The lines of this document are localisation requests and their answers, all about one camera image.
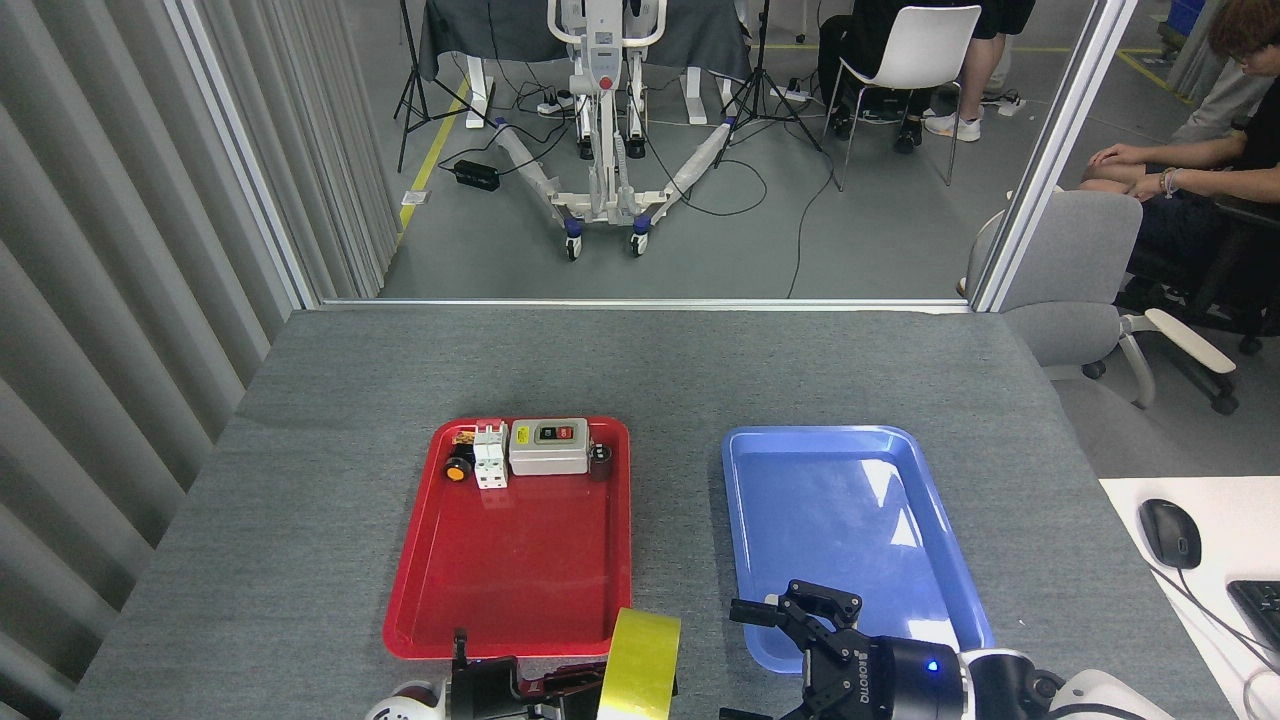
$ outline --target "light stand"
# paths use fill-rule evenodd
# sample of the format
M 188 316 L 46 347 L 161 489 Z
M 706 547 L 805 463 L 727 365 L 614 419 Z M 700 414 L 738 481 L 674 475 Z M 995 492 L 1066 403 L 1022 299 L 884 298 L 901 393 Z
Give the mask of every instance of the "light stand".
M 443 87 L 444 91 L 452 95 L 454 100 L 462 102 L 462 108 L 448 113 L 440 113 L 439 115 L 433 115 L 426 110 L 426 92 L 422 90 L 422 74 L 419 70 L 417 46 L 413 44 L 413 24 L 408 19 L 407 0 L 401 0 L 401 19 L 404 22 L 404 36 L 408 37 L 408 56 L 412 65 L 408 72 L 408 79 L 404 81 L 404 90 L 401 91 L 401 100 L 396 105 L 396 111 L 392 114 L 392 119 L 394 120 L 399 117 L 401 108 L 404 109 L 404 131 L 401 133 L 401 154 L 399 160 L 396 161 L 397 173 L 404 168 L 404 143 L 408 141 L 408 133 L 431 120 L 439 120 L 440 118 L 448 118 L 449 115 L 457 115 L 471 110 L 471 105 L 467 104 L 466 100 L 458 97 L 458 95 L 442 83 L 439 78 L 433 79 L 431 82 Z M 417 118 L 417 122 L 412 122 L 415 117 Z
M 812 132 L 809 132 L 809 128 L 806 128 L 805 124 L 800 120 L 800 115 L 796 114 L 795 108 L 792 108 L 791 102 L 787 101 L 786 95 L 783 95 L 783 92 L 778 90 L 778 85 L 773 82 L 772 77 L 769 77 L 769 70 L 764 69 L 764 45 L 767 41 L 765 38 L 768 37 L 769 33 L 769 0 L 764 0 L 764 9 L 760 10 L 759 18 L 760 18 L 760 33 L 755 47 L 756 50 L 755 67 L 751 69 L 751 73 L 750 76 L 748 76 L 746 82 L 742 85 L 742 87 L 740 87 L 730 99 L 730 101 L 724 104 L 724 111 L 727 113 L 730 106 L 735 106 L 737 109 L 737 119 L 733 123 L 735 131 L 741 128 L 746 123 L 750 123 L 751 120 L 795 122 L 800 126 L 800 129 L 804 131 L 804 135 L 805 137 L 809 138 L 809 142 L 813 143 L 813 149 L 820 152 L 822 146 L 818 145 L 818 140 L 813 136 Z M 763 104 L 765 102 L 763 95 L 768 91 L 772 91 L 773 95 L 782 101 L 782 106 L 787 109 L 787 113 L 785 115 L 773 115 L 763 109 Z M 726 140 L 724 149 L 727 147 L 728 147 L 728 141 Z

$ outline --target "blue tray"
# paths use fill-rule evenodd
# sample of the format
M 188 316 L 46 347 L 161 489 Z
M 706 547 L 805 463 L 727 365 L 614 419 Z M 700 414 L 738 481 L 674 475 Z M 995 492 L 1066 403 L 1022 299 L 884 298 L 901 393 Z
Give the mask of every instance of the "blue tray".
M 995 639 L 915 438 L 890 427 L 737 428 L 723 442 L 737 592 L 792 578 L 863 597 L 858 629 L 950 644 Z M 746 625 L 751 656 L 800 673 L 777 628 Z

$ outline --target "switch box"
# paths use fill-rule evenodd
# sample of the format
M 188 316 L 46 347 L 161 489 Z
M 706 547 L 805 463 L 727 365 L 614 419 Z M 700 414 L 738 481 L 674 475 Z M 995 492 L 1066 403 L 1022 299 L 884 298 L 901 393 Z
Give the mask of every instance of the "switch box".
M 511 424 L 515 475 L 576 475 L 588 470 L 591 447 L 585 418 L 543 418 Z

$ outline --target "white curtain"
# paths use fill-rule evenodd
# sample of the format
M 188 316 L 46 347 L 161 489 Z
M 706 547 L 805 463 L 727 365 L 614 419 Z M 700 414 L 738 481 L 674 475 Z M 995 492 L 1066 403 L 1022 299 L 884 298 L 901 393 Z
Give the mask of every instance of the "white curtain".
M 174 8 L 0 1 L 0 719 L 59 715 L 288 314 L 394 247 L 335 0 L 188 4 L 195 70 Z

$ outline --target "gray tabletop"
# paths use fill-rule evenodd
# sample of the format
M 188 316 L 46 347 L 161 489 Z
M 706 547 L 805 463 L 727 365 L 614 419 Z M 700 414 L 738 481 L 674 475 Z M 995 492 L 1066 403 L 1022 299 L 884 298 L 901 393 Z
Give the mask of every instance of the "gray tabletop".
M 428 0 L 419 37 L 419 72 L 426 79 L 440 72 L 439 55 L 454 50 L 525 63 L 568 56 L 547 29 L 545 0 Z M 744 40 L 733 0 L 668 0 L 667 29 L 645 61 L 746 79 Z
M 799 703 L 726 618 L 719 452 L 788 424 L 919 441 L 1001 646 L 1230 714 L 1000 316 L 430 306 L 289 319 L 64 717 L 361 717 L 443 676 L 380 634 L 431 433 L 589 414 L 631 432 L 634 605 L 684 623 L 676 719 Z

